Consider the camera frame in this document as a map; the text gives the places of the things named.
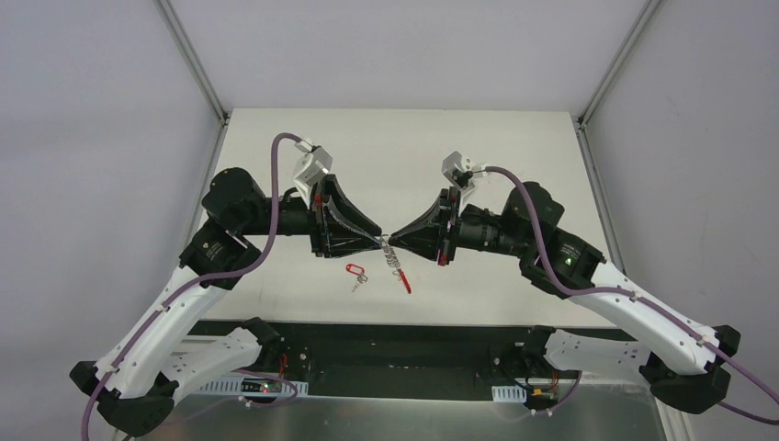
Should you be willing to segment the metal key organizer red handle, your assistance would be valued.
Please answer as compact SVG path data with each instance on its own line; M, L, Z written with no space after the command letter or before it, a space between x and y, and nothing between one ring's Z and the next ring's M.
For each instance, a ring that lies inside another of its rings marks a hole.
M390 237L387 234L381 235L380 238L379 238L382 253L384 254L385 260L386 260L387 265L390 268L392 274L403 285L405 291L409 295L411 295L412 294L412 286L411 286L410 281L407 278L405 272L402 269L400 260L399 260L399 258L397 256L394 248L389 243L389 238Z

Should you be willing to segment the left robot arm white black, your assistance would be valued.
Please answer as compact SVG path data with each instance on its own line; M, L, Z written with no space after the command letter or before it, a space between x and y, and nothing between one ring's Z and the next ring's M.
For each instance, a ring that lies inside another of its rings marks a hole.
M155 303L109 353L77 363L70 373L90 398L88 411L128 436L149 434L187 395L214 379L242 368L277 368L280 335L256 317L202 350L175 353L205 313L264 256L253 237L307 236L312 252L323 258L380 247L380 227L345 196L332 174L272 198L246 170L228 168L214 176L202 205L208 217Z

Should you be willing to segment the silver key with red tag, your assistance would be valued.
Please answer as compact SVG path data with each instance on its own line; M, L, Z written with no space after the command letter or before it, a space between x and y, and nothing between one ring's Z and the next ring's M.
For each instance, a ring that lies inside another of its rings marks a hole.
M352 292L357 291L360 287L367 283L368 276L364 267L349 263L345 266L345 270L347 273L353 275L356 278L356 282L351 289Z

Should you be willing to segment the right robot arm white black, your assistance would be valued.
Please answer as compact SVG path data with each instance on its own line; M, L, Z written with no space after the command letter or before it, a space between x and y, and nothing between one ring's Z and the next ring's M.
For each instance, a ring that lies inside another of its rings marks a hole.
M497 214L463 205L460 191L450 187L394 232L389 244L440 266L450 264L459 249L515 257L533 287L596 313L626 334L619 340L534 326L506 365L509 374L587 371L647 387L657 400L692 414L724 401L731 380L724 363L739 348L739 332L670 311L600 250L562 230L563 211L536 182L513 189Z

